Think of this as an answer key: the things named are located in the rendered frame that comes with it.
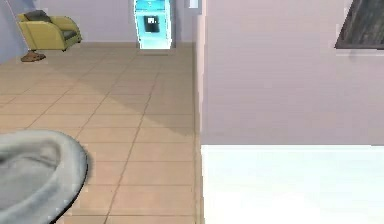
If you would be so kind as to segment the grey round floor cushion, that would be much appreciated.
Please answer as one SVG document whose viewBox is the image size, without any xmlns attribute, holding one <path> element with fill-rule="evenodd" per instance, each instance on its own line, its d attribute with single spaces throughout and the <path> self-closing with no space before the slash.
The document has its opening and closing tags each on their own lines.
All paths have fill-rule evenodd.
<svg viewBox="0 0 384 224">
<path fill-rule="evenodd" d="M 67 134 L 0 134 L 0 224 L 54 224 L 78 197 L 87 172 L 86 151 Z"/>
</svg>

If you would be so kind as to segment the dark grey cushion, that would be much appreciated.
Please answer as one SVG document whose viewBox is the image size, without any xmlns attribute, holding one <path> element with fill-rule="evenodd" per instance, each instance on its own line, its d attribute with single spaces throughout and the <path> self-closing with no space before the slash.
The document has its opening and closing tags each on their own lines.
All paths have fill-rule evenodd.
<svg viewBox="0 0 384 224">
<path fill-rule="evenodd" d="M 43 22 L 51 23 L 50 17 L 43 10 L 35 10 L 35 11 L 27 12 L 25 14 L 25 17 L 29 21 L 43 21 Z"/>
</svg>

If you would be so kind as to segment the pale blue fridge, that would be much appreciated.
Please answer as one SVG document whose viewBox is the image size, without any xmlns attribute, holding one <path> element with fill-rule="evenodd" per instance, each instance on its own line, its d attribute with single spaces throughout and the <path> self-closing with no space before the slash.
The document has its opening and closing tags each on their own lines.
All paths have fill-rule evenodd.
<svg viewBox="0 0 384 224">
<path fill-rule="evenodd" d="M 170 0 L 134 0 L 140 49 L 170 49 L 172 44 Z"/>
</svg>

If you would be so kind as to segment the dark framed wall picture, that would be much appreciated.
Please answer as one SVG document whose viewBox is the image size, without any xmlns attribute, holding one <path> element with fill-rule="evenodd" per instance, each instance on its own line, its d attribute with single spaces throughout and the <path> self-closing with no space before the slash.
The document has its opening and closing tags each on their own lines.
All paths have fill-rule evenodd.
<svg viewBox="0 0 384 224">
<path fill-rule="evenodd" d="M 384 50 L 384 0 L 353 0 L 334 48 Z"/>
</svg>

